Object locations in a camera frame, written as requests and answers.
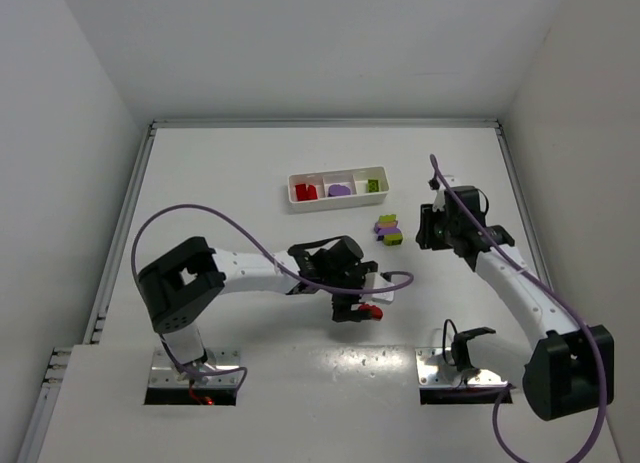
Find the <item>red rounded lego brick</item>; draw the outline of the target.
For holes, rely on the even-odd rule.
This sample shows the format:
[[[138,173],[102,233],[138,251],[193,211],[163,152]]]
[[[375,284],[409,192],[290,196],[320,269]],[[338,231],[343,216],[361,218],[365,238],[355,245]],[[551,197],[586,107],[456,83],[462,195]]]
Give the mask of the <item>red rounded lego brick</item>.
[[[380,321],[384,316],[381,308],[369,304],[360,305],[358,312],[362,315],[363,320]]]

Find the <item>green rounded lego brick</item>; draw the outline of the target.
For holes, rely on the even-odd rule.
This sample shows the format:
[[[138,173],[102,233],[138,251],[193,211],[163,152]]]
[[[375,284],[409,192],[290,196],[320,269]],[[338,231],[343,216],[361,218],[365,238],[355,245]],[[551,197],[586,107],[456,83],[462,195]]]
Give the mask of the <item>green rounded lego brick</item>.
[[[378,240],[385,246],[400,245],[404,241],[404,236],[401,232],[379,234]]]

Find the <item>purple butterfly lego brick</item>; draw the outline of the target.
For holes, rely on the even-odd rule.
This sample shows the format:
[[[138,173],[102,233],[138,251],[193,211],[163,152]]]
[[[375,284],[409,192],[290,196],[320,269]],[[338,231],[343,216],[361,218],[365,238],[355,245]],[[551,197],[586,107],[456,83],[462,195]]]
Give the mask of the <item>purple butterfly lego brick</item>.
[[[398,222],[396,220],[385,222],[378,221],[374,225],[374,233],[378,237],[384,237],[388,234],[396,234],[400,232],[401,230],[399,229]]]

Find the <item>purple flower lego brick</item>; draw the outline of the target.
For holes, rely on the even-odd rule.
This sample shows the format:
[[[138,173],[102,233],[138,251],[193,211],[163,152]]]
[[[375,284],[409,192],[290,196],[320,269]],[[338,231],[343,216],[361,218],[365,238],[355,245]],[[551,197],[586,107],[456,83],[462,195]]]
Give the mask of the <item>purple flower lego brick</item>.
[[[344,197],[352,194],[352,190],[348,185],[345,184],[331,184],[327,189],[328,197]]]

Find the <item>red rectangular lego brick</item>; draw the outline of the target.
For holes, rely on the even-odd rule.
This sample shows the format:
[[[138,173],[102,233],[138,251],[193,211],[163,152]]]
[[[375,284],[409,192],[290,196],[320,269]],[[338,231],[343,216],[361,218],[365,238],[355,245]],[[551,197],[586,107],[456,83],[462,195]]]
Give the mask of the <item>red rectangular lego brick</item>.
[[[306,199],[308,201],[314,201],[319,199],[318,189],[315,185],[307,186]]]

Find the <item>green studded lego brick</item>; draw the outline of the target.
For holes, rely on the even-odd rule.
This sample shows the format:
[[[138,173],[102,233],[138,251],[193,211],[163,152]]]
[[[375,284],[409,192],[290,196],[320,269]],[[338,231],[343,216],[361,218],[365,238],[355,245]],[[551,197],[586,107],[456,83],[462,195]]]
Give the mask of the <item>green studded lego brick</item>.
[[[397,216],[395,214],[381,215],[378,219],[380,225],[390,225],[397,223]]]

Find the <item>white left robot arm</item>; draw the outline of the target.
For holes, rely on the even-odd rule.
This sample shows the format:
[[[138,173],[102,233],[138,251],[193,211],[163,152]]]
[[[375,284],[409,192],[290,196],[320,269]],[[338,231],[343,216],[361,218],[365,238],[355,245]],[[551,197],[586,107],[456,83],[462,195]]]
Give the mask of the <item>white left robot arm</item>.
[[[209,246],[191,237],[135,273],[153,330],[174,368],[196,380],[213,376],[197,318],[218,296],[268,292],[286,296],[332,294],[332,320],[379,320],[382,311],[363,302],[378,263],[366,261],[348,236],[296,244],[267,258]]]

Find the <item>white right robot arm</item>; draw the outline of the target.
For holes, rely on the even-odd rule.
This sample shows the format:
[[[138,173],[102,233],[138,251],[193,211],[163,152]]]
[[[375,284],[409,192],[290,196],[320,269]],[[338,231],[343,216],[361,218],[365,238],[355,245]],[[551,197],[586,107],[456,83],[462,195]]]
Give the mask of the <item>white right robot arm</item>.
[[[551,421],[590,409],[604,412],[614,399],[614,338],[589,326],[524,262],[513,236],[486,222],[488,207],[472,185],[432,178],[436,193],[420,207],[416,241],[423,250],[450,250],[505,304],[530,353],[506,378],[521,388],[533,412]]]

